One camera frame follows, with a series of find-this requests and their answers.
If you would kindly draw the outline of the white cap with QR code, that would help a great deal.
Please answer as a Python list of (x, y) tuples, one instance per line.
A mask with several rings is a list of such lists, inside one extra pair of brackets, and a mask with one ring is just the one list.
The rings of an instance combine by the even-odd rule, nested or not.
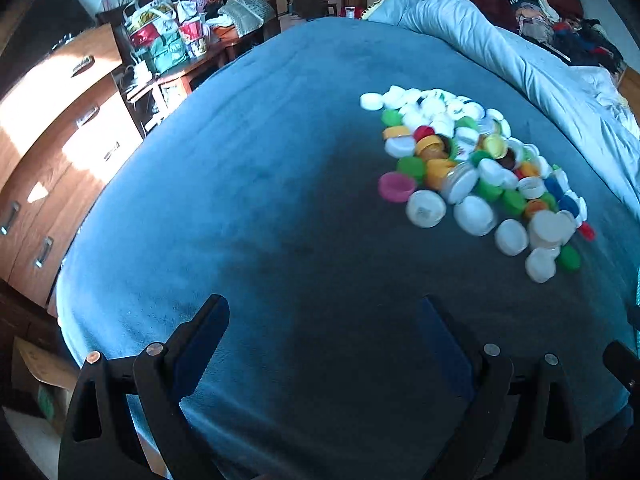
[(420, 190), (411, 194), (406, 206), (406, 215), (411, 223), (421, 229), (437, 226), (446, 216), (447, 205), (435, 192)]

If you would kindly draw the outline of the cardboard box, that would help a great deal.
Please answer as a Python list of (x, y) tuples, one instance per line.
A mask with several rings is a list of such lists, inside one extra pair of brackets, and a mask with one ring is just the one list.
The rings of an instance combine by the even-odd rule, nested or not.
[(22, 338), (14, 338), (12, 387), (34, 399), (43, 417), (59, 436), (64, 431), (78, 376), (79, 368), (75, 363), (67, 362)]

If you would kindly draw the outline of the red cap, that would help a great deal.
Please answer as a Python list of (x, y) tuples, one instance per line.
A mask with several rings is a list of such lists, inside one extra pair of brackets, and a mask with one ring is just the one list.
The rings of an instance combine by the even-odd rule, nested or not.
[(577, 231), (588, 242), (593, 242), (596, 239), (596, 231), (588, 222), (582, 222)]

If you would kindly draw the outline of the pink cap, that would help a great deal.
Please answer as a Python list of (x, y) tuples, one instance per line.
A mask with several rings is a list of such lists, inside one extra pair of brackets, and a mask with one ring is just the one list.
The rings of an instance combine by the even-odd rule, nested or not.
[(414, 192), (416, 180), (401, 172), (386, 172), (378, 179), (378, 195), (390, 203), (407, 203)]

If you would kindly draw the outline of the green cap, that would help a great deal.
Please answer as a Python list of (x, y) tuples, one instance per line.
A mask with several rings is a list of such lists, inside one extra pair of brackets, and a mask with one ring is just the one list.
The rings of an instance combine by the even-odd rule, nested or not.
[(406, 156), (398, 159), (396, 170), (421, 183), (425, 178), (426, 165), (424, 160), (418, 156)]

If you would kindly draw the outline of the wooden drawer dresser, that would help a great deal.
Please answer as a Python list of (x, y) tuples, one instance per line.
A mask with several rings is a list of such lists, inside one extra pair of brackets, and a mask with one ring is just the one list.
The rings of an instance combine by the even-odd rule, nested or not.
[(70, 243), (142, 142), (114, 73), (109, 24), (31, 68), (1, 101), (1, 277), (48, 304)]

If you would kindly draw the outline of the light blue duvet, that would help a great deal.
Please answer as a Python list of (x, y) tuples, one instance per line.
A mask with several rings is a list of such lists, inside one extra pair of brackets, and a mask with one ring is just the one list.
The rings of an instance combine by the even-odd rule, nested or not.
[(470, 0), (380, 0), (363, 18), (444, 40), (521, 91), (639, 213), (639, 125), (607, 70), (564, 64), (491, 24)]

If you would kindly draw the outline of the pile of clothes and bags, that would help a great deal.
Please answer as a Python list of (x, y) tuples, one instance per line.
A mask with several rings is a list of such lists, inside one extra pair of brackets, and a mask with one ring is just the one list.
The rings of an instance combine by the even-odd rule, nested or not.
[(168, 72), (233, 28), (242, 38), (276, 18), (269, 0), (101, 0), (101, 24), (126, 39), (128, 58), (153, 75)]

